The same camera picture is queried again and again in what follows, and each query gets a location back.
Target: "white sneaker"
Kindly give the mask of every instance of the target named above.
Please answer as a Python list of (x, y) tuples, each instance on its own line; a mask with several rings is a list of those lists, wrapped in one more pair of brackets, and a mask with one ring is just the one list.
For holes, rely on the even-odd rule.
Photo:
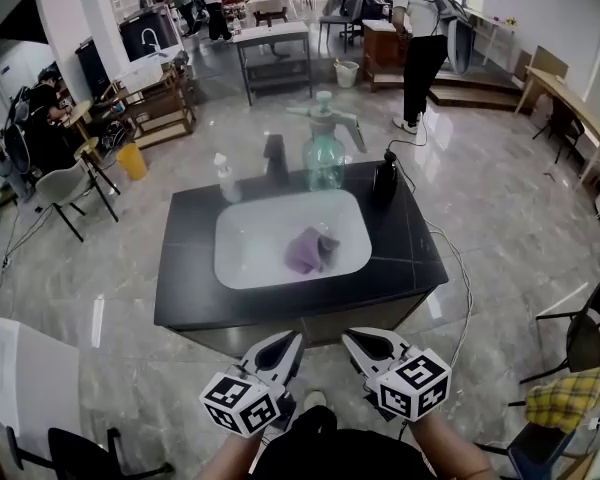
[(409, 123), (407, 123), (401, 117), (394, 117), (391, 122), (394, 126), (400, 128), (404, 132), (407, 132), (411, 135), (418, 135), (418, 123), (416, 123), (415, 126), (409, 126)]
[(304, 399), (303, 408), (304, 412), (307, 412), (309, 409), (316, 407), (318, 405), (327, 406), (327, 397), (324, 396), (324, 393), (319, 390), (311, 391), (306, 398)]

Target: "white bottle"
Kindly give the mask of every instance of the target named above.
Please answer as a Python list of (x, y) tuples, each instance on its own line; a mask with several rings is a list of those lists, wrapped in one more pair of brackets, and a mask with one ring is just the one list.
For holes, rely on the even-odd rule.
[(242, 25), (240, 24), (240, 20), (236, 16), (233, 18), (233, 35), (237, 36), (242, 32)]
[(242, 199), (240, 187), (236, 185), (231, 167), (227, 165), (227, 157), (216, 153), (213, 163), (218, 168), (218, 178), (220, 179), (220, 190), (224, 198), (230, 203), (237, 203)]

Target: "yellow cloth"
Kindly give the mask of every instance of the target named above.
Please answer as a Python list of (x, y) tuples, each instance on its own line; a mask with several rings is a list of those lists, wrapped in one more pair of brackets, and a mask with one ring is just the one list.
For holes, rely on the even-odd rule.
[(525, 417), (531, 423), (571, 434), (600, 400), (600, 367), (571, 373), (527, 395)]

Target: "purple cloth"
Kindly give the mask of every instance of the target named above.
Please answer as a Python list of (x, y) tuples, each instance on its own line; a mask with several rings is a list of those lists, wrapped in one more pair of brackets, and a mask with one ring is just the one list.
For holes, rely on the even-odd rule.
[(300, 274), (312, 270), (322, 272), (329, 263), (331, 254), (340, 245), (338, 240), (329, 238), (316, 228), (305, 229), (300, 236), (291, 240), (284, 253), (284, 264)]

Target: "black bottle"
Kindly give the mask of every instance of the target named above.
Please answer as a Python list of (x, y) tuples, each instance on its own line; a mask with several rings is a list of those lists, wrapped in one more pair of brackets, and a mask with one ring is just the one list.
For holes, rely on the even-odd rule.
[(395, 153), (387, 149), (384, 154), (384, 163), (376, 167), (371, 197), (378, 205), (389, 204), (396, 193), (396, 187), (398, 186), (396, 160)]

